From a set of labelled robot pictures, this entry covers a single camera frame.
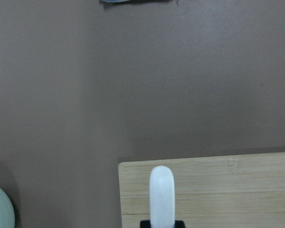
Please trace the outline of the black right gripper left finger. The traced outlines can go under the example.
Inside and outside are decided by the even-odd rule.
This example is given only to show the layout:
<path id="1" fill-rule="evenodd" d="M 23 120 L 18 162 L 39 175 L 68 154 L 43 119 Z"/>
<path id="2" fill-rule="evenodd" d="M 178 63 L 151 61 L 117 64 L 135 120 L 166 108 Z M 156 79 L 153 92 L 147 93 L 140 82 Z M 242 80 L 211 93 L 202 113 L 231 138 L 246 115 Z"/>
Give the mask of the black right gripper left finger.
<path id="1" fill-rule="evenodd" d="M 142 221 L 140 221 L 140 228 L 151 228 L 150 220 L 142 220 Z"/>

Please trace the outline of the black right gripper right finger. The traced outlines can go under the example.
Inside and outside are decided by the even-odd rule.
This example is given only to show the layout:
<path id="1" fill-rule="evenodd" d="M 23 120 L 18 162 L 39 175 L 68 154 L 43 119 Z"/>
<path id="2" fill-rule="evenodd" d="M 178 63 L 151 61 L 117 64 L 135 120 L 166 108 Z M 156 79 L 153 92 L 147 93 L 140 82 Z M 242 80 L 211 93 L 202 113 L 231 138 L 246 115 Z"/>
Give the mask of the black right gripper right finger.
<path id="1" fill-rule="evenodd" d="M 174 223 L 174 228 L 185 228 L 185 223 L 182 220 L 176 220 Z"/>

